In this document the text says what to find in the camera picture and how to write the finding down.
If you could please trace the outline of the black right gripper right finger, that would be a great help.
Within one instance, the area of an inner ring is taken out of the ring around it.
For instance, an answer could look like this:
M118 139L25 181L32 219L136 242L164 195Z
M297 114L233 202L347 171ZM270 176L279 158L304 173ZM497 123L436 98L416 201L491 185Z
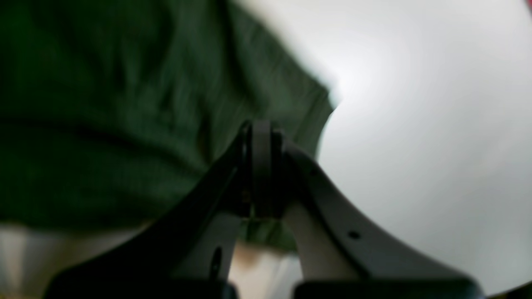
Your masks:
M294 236L295 299L483 299L467 274L415 250L365 216L319 165L271 129L274 200Z

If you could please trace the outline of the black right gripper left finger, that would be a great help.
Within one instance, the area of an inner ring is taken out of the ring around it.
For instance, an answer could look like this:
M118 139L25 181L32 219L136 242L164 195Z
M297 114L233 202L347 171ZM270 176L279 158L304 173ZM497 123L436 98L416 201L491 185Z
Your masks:
M270 212L271 123L245 123L175 208L122 245L56 275L46 299L235 299L241 223Z

